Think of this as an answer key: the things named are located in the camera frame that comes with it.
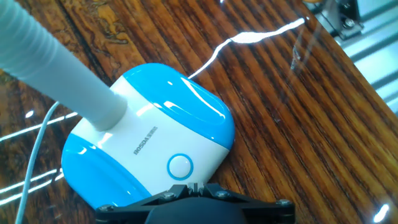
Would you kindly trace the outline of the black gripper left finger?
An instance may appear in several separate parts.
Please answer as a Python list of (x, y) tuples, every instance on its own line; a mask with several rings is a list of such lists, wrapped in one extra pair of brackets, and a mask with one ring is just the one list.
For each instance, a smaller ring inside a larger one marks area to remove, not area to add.
[(192, 196), (194, 192), (196, 183), (173, 185), (169, 190), (124, 207), (102, 205), (96, 209), (96, 223), (145, 223), (153, 209)]

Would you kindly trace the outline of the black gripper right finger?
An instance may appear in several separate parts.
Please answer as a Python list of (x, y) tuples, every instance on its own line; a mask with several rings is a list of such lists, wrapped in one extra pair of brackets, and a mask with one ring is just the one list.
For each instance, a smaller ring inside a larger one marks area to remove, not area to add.
[(295, 223), (295, 204), (287, 199), (263, 202), (222, 188), (219, 184), (195, 184), (199, 197), (237, 205), (249, 223)]

